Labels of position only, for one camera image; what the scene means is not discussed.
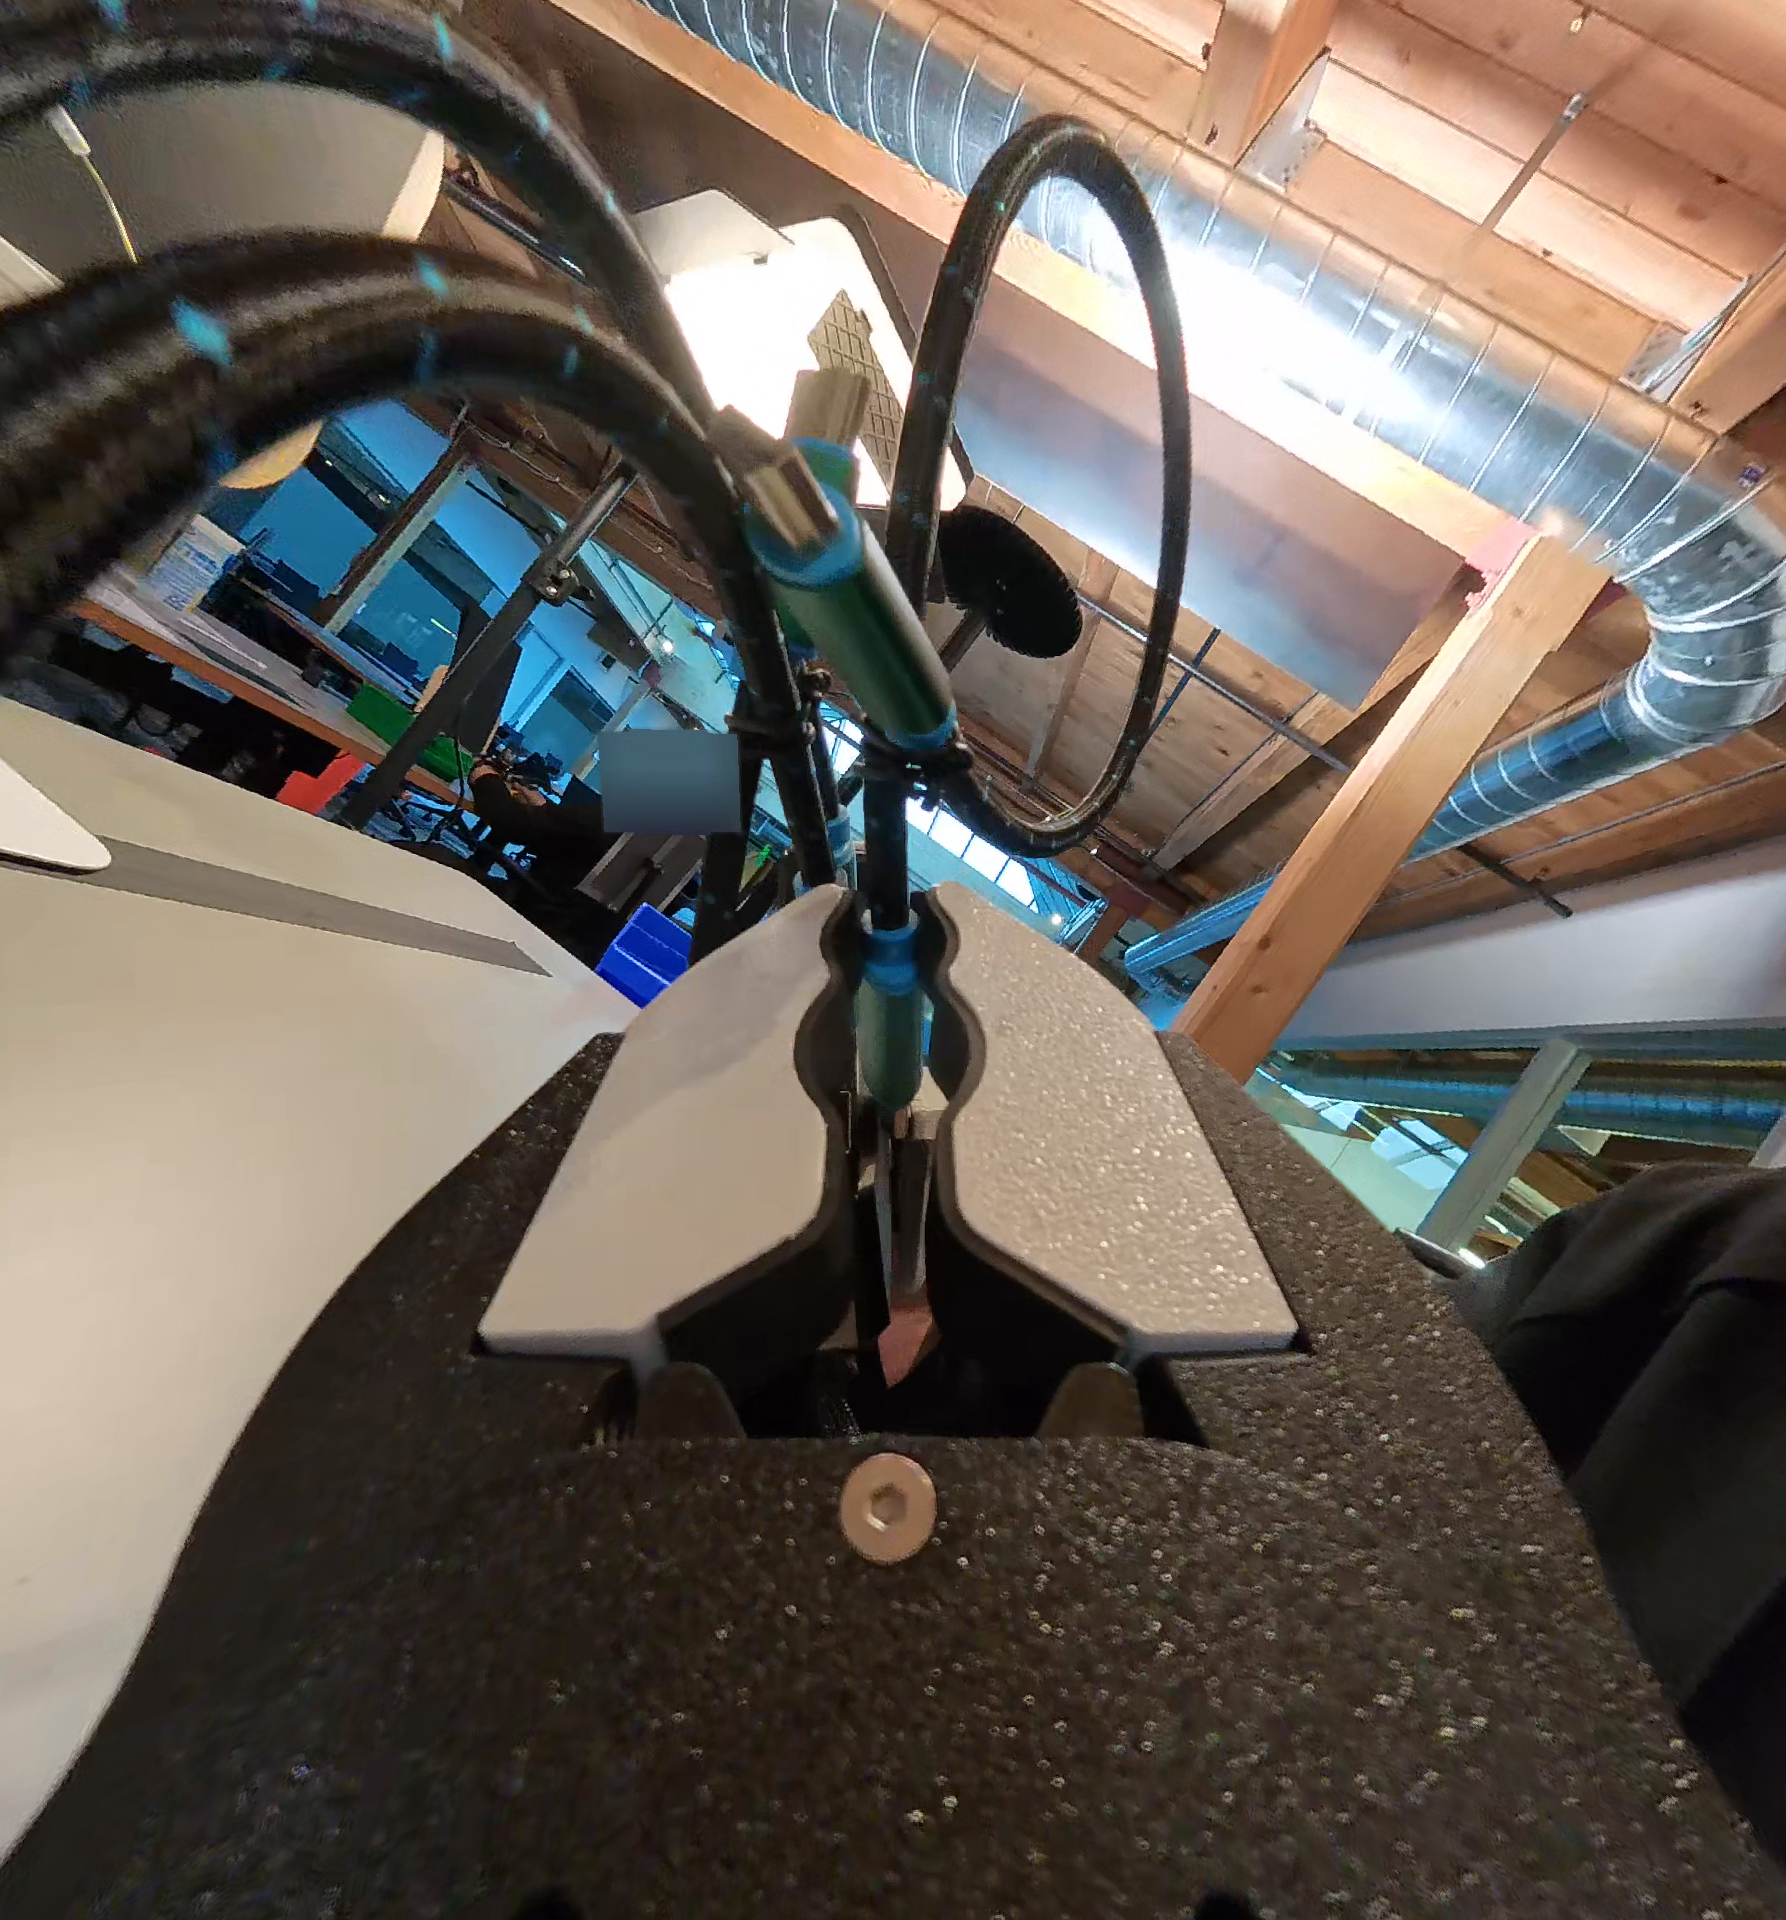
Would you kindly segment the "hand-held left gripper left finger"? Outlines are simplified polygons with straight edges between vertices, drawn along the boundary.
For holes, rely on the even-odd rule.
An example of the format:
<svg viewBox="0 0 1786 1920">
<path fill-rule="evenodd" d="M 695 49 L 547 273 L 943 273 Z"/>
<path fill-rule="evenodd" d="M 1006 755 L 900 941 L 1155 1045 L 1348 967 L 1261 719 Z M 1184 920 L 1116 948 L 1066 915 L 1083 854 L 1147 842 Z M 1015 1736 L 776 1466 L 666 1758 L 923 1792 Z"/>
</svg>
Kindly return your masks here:
<svg viewBox="0 0 1786 1920">
<path fill-rule="evenodd" d="M 639 1010 L 484 1311 L 488 1352 L 798 1362 L 842 1328 L 855 928 L 821 885 Z"/>
</svg>

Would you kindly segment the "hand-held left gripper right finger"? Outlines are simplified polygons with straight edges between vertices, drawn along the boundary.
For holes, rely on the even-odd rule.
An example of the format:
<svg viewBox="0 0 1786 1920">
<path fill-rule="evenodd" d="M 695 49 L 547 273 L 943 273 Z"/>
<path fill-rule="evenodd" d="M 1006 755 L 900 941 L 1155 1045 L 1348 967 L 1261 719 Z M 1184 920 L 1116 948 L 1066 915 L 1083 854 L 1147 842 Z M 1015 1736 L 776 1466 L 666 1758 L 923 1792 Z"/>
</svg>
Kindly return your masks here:
<svg viewBox="0 0 1786 1920">
<path fill-rule="evenodd" d="M 1156 1030 L 960 883 L 927 903 L 944 1341 L 993 1368 L 1292 1350 L 1295 1309 Z"/>
</svg>

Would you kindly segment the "blue plastic crate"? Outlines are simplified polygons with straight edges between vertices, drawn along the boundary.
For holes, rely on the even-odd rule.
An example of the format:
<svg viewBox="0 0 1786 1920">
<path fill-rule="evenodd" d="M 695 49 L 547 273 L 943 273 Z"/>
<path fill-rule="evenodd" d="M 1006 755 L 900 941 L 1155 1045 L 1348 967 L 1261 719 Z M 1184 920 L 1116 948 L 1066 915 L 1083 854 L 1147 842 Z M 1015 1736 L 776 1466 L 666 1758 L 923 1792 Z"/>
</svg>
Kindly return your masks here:
<svg viewBox="0 0 1786 1920">
<path fill-rule="evenodd" d="M 643 902 L 599 961 L 595 976 L 634 1007 L 644 1009 L 689 969 L 692 928 Z"/>
</svg>

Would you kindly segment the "wooden pillar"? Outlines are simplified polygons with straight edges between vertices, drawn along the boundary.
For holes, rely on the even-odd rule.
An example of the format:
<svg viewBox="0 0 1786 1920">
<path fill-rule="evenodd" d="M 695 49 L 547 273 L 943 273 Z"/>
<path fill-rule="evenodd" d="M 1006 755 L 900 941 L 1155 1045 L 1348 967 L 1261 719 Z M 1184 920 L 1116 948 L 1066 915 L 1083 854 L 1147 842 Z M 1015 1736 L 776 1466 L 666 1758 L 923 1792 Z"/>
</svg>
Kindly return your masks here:
<svg viewBox="0 0 1786 1920">
<path fill-rule="evenodd" d="M 1238 1082 L 1252 1078 L 1463 769 L 1605 584 L 1549 538 L 1518 547 L 1461 614 L 1383 733 L 1173 1020 Z"/>
</svg>

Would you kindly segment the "black light stand pole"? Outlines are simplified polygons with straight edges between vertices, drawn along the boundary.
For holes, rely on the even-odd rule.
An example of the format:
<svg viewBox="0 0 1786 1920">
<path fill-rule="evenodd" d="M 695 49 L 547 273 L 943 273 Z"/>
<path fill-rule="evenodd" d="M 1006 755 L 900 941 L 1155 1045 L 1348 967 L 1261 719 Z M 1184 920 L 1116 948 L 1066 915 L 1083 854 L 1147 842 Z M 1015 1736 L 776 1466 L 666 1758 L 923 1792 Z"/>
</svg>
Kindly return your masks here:
<svg viewBox="0 0 1786 1920">
<path fill-rule="evenodd" d="M 570 566 L 581 547 L 599 534 L 635 480 L 638 472 L 620 453 L 607 459 L 586 502 L 541 550 L 521 584 L 450 664 L 445 682 L 411 716 L 388 754 L 342 795 L 336 814 L 342 826 L 363 831 L 378 808 L 399 795 L 401 784 L 417 769 L 425 748 L 443 733 L 453 733 L 460 707 L 519 640 L 531 615 L 545 603 L 557 605 L 566 598 Z"/>
</svg>

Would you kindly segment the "black pole lamp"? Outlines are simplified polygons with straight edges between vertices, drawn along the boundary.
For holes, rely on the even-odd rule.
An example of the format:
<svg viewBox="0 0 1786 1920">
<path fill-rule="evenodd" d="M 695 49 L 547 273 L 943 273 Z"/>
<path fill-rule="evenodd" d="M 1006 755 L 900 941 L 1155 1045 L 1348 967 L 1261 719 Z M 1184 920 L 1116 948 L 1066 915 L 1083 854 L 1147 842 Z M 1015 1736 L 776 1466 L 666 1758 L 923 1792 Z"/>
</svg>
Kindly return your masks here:
<svg viewBox="0 0 1786 1920">
<path fill-rule="evenodd" d="M 937 525 L 937 596 L 960 612 L 943 649 L 953 669 L 977 639 L 1031 660 L 1079 646 L 1079 596 L 1059 563 L 1016 522 L 966 500 Z"/>
</svg>

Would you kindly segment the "person's dark jacket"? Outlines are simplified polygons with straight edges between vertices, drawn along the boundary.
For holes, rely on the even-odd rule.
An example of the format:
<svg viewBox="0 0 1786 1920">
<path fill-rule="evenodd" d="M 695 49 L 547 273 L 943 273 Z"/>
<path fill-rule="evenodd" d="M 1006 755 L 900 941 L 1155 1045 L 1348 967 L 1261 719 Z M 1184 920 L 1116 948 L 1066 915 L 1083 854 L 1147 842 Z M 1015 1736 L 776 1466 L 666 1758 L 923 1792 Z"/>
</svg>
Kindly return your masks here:
<svg viewBox="0 0 1786 1920">
<path fill-rule="evenodd" d="M 1438 1286 L 1786 1875 L 1786 1165 L 1648 1168 Z"/>
</svg>

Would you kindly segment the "long wooden workbench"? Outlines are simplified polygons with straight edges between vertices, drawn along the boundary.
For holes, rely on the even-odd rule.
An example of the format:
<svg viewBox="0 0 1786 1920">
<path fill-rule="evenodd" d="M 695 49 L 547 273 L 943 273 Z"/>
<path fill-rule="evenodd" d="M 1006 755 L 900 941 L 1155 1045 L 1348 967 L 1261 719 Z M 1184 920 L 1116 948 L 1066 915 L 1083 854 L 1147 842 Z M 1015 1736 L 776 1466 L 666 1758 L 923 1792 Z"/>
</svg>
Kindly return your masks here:
<svg viewBox="0 0 1786 1920">
<path fill-rule="evenodd" d="M 206 614 L 171 609 L 144 589 L 134 593 L 98 583 L 77 596 L 65 615 L 83 617 L 114 640 L 366 765 L 380 764 L 391 754 L 391 742 L 365 727 L 330 687 L 308 684 L 300 669 Z"/>
</svg>

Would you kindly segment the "white stand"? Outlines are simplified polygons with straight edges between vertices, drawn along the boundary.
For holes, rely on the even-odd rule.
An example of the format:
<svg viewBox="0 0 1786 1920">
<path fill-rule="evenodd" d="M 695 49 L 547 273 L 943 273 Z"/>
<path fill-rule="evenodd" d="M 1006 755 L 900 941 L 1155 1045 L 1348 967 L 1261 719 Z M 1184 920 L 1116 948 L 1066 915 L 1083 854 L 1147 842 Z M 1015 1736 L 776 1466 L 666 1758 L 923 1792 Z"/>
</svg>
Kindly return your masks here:
<svg viewBox="0 0 1786 1920">
<path fill-rule="evenodd" d="M 53 875 L 90 877 L 111 867 L 111 852 L 0 757 L 0 860 Z"/>
</svg>

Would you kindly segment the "studio light panel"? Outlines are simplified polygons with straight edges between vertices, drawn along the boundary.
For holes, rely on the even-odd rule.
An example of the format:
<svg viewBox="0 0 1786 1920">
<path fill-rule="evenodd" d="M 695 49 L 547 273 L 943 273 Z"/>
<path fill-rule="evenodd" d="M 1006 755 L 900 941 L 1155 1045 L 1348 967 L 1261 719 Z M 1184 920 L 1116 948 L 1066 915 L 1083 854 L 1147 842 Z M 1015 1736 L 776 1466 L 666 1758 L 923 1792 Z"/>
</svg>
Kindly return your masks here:
<svg viewBox="0 0 1786 1920">
<path fill-rule="evenodd" d="M 815 218 L 774 228 L 720 189 L 630 218 L 718 406 L 784 437 L 795 384 L 816 368 L 868 384 L 856 453 L 880 506 L 898 466 L 912 363 L 855 232 Z"/>
</svg>

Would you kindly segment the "wood rimmed black board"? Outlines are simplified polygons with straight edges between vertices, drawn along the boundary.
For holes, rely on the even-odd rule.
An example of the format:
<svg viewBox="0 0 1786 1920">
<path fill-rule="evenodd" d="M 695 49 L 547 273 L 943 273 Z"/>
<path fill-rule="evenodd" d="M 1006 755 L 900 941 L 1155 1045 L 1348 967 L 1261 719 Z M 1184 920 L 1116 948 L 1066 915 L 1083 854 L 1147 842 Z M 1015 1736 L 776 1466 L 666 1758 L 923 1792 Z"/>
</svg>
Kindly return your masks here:
<svg viewBox="0 0 1786 1920">
<path fill-rule="evenodd" d="M 446 143 L 397 111 L 288 85 L 212 85 L 71 107 L 0 134 L 0 306 L 97 264 L 265 231 L 413 239 Z"/>
</svg>

